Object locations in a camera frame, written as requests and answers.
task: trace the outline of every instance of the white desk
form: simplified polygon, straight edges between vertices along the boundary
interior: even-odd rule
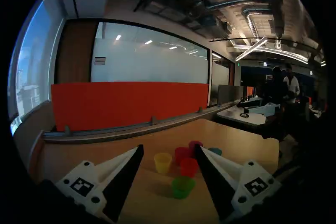
[[[248,114],[249,117],[244,118],[240,116],[241,113],[244,113],[244,108],[238,108],[237,106],[233,106],[217,113],[217,116],[231,121],[241,122],[243,124],[251,126],[263,125],[266,122],[266,116],[264,115],[257,113],[249,113]]]

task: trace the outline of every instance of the window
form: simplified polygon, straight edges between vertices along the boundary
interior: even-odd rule
[[[15,87],[19,117],[48,99],[50,62],[64,14],[59,0],[43,0],[32,15],[17,55]]]
[[[92,57],[92,82],[208,83],[208,50],[137,26],[100,23]],[[95,58],[105,58],[104,64]]]

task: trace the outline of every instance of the orange panel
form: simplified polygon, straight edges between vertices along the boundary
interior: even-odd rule
[[[83,82],[51,87],[56,127],[105,129],[180,116],[206,108],[208,84]]]
[[[253,94],[253,87],[247,87],[247,96]]]

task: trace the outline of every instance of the ceiling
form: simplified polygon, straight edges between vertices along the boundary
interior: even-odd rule
[[[160,15],[166,17],[168,19],[174,20],[176,22],[181,22],[181,20],[185,18],[185,10],[184,12],[180,10],[180,12],[175,11],[172,6],[173,0],[161,0],[162,3],[164,2],[168,6],[170,6],[169,10],[165,9],[165,11],[161,11]],[[223,2],[227,0],[206,0],[207,4],[213,4],[218,2]],[[148,4],[146,7],[147,11],[154,12],[157,11],[159,13],[159,5],[156,5],[158,2],[154,2],[154,5]],[[265,4],[253,4],[253,6],[261,6],[267,7]],[[227,37],[212,37],[213,39],[220,39],[220,38],[237,38],[236,40],[232,40],[227,42],[227,46],[229,48],[229,52],[235,58],[239,54],[241,54],[244,50],[234,49],[233,44],[240,44],[240,45],[253,45],[256,40],[255,39],[245,39],[250,37],[255,37],[254,34],[251,32],[251,28],[247,23],[246,17],[242,14],[242,8],[246,7],[246,5],[234,5],[228,6],[225,8],[218,9],[216,11],[211,11],[213,15],[216,16],[219,20],[223,23],[227,23],[227,25],[231,28],[230,33],[228,33]],[[323,61],[323,50],[319,53],[316,53],[314,50],[318,47],[318,37],[316,35],[316,30],[314,28],[314,24],[309,17],[309,14],[306,12],[304,6],[300,2],[300,0],[282,0],[282,15],[284,18],[284,28],[282,33],[282,39],[288,41],[281,41],[282,43],[282,50],[289,51],[292,53],[300,54],[306,58],[309,58],[313,53],[315,56],[315,60],[319,63]],[[260,37],[267,36],[276,38],[277,35],[275,34],[274,30],[274,15],[269,14],[261,14],[261,15],[253,15],[252,16],[255,28]],[[192,23],[187,25],[189,28],[192,29]],[[297,43],[293,43],[292,41],[296,41],[308,46],[298,45]],[[269,40],[267,42],[267,47],[274,48],[274,40]],[[263,59],[267,57],[272,58],[279,58],[283,59],[284,57],[281,55],[272,54],[271,56],[269,53],[251,53],[246,57],[246,59]]]

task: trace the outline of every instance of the frosted glass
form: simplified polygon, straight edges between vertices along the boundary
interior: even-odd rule
[[[103,37],[95,39],[92,82],[207,83],[208,60],[204,48],[164,33],[123,24],[107,23]],[[106,57],[105,65],[95,65],[95,57]]]

